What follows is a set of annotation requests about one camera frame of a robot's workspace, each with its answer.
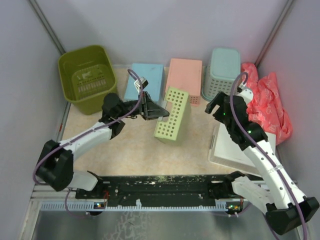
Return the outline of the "white perforated tray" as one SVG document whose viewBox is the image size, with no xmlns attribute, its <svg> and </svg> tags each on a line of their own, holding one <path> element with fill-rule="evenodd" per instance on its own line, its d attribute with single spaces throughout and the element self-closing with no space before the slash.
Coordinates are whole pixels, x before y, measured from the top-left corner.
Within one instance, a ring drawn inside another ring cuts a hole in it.
<svg viewBox="0 0 320 240">
<path fill-rule="evenodd" d="M 207 159 L 213 164 L 258 177 L 261 175 L 260 169 L 264 170 L 267 162 L 265 156 L 254 147 L 241 150 L 231 139 L 223 123 L 214 127 Z"/>
</svg>

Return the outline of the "pink shallow plastic tray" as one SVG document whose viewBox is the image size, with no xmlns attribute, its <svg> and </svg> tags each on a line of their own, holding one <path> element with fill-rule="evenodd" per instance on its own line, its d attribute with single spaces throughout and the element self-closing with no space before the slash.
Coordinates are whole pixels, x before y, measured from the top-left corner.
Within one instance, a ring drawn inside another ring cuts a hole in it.
<svg viewBox="0 0 320 240">
<path fill-rule="evenodd" d="M 165 92 L 173 87 L 189 93 L 192 106 L 201 103 L 203 62 L 194 59 L 172 58 L 170 60 Z"/>
</svg>

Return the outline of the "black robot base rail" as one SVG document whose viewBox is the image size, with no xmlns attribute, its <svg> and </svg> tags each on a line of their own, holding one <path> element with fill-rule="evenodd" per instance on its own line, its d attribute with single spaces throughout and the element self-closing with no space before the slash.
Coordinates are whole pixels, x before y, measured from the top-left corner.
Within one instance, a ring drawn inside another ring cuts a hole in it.
<svg viewBox="0 0 320 240">
<path fill-rule="evenodd" d="M 103 199 L 109 207 L 214 207 L 220 199 L 239 198 L 227 174 L 102 176 L 92 191 L 78 189 L 77 200 Z"/>
</svg>

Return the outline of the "blue shallow plastic tray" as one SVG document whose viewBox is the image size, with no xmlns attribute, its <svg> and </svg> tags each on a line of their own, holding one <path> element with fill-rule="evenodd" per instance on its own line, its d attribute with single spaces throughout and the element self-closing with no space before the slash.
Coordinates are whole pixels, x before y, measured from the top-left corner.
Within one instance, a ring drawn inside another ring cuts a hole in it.
<svg viewBox="0 0 320 240">
<path fill-rule="evenodd" d="M 139 76 L 148 81 L 145 90 L 149 93 L 151 99 L 160 104 L 163 100 L 163 89 L 165 85 L 165 71 L 162 64 L 133 63 L 131 69 Z M 134 86 L 134 79 L 129 76 L 124 100 L 131 101 L 138 99 L 138 92 Z"/>
</svg>

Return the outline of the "large teal perforated basket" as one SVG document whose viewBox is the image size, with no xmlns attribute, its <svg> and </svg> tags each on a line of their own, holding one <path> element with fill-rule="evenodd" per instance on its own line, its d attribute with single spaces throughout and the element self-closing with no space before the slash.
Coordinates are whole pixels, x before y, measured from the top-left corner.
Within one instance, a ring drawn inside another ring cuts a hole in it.
<svg viewBox="0 0 320 240">
<path fill-rule="evenodd" d="M 240 72 L 241 55 L 238 50 L 228 47 L 214 48 L 202 81 L 202 97 L 209 102 L 219 92 L 229 95 Z"/>
</svg>

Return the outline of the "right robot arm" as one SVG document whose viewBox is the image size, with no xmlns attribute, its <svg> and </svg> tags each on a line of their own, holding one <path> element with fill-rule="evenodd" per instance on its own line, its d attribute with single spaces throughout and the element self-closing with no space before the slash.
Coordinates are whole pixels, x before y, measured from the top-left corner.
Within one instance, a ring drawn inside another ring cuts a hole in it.
<svg viewBox="0 0 320 240">
<path fill-rule="evenodd" d="M 265 131 L 249 120 L 244 97 L 219 92 L 207 104 L 205 112 L 224 124 L 231 140 L 251 160 L 268 186 L 268 190 L 264 190 L 245 174 L 235 171 L 224 178 L 224 194 L 229 198 L 238 195 L 247 199 L 264 214 L 276 234 L 283 235 L 302 227 L 306 240 L 307 222 L 320 204 L 315 197 L 307 197 L 290 178 L 272 150 Z"/>
</svg>

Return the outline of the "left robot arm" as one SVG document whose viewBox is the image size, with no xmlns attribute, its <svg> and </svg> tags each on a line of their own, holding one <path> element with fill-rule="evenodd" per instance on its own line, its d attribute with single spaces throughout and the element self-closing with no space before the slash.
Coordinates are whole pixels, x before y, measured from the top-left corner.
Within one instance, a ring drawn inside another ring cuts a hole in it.
<svg viewBox="0 0 320 240">
<path fill-rule="evenodd" d="M 101 178 L 91 171 L 77 171 L 74 162 L 97 145 L 106 143 L 123 130 L 124 118 L 141 116 L 144 120 L 156 120 L 169 116 L 169 112 L 155 103 L 146 91 L 137 100 L 122 101 L 116 93 L 108 93 L 102 104 L 102 116 L 84 132 L 60 142 L 49 140 L 41 151 L 32 174 L 33 180 L 51 186 L 55 191 L 80 189 L 97 199 L 103 195 Z"/>
</svg>

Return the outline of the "light green shallow tray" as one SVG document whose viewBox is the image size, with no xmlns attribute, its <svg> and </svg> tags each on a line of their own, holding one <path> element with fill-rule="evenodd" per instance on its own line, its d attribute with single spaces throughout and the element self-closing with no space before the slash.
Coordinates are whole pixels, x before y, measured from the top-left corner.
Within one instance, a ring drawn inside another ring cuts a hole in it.
<svg viewBox="0 0 320 240">
<path fill-rule="evenodd" d="M 186 139 L 191 105 L 189 93 L 170 86 L 165 94 L 163 106 L 169 106 L 166 120 L 158 118 L 153 136 L 160 142 L 179 146 Z"/>
</svg>

